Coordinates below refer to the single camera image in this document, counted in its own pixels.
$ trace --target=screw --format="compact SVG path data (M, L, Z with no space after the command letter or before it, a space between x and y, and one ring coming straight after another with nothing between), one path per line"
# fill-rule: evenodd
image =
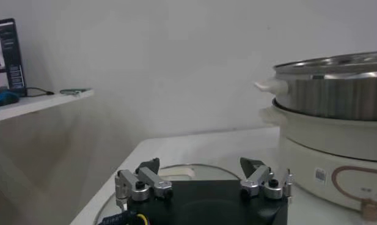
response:
M137 190L141 190L141 189L144 189L145 188L145 183L144 182L142 182L142 181L137 181L136 183L135 183L135 189L137 189Z
M277 179L271 179L271 180L268 182L268 186L269 186L270 188L276 188L276 187L278 187L278 184L279 184L279 182L278 182Z

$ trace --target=white shelf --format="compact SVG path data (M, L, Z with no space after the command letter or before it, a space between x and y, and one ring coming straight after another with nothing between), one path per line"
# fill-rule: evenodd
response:
M0 107L0 120L36 112L42 109L69 103L71 101L77 101L92 96L93 94L93 90L87 90L78 95L55 94L40 97L21 98L18 103Z

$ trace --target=monitor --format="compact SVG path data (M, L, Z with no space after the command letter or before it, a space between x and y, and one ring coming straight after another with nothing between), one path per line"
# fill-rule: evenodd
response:
M26 96L20 44L14 19L0 20L0 92L4 90Z

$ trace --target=white table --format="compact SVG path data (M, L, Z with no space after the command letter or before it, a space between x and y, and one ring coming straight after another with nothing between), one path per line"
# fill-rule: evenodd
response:
M134 170L140 162L158 157L161 167L180 163L205 163L228 169L240 177L240 157L262 160L276 169L278 165L278 128L210 133L141 142L119 169ZM115 191L114 174L83 208L71 225L91 225L108 197ZM356 211L319 199L298 188L293 189L289 224L377 224L364 223Z

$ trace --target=metal steamer pot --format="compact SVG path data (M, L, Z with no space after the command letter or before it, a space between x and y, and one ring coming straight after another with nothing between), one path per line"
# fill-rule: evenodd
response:
M275 78L255 85L294 113L377 121L377 52L276 65Z

